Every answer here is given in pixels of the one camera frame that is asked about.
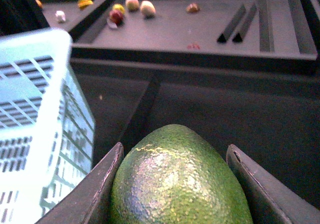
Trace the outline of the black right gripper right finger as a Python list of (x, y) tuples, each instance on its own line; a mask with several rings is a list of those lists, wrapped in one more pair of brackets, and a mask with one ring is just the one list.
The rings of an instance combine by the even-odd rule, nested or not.
[(239, 181), (255, 224), (318, 224), (320, 211), (282, 184), (234, 144), (226, 162)]

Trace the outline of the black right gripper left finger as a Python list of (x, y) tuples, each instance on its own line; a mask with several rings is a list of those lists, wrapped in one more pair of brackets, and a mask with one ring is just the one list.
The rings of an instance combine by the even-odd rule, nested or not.
[(106, 224), (113, 181), (123, 159), (124, 148), (118, 142), (75, 189), (37, 223)]

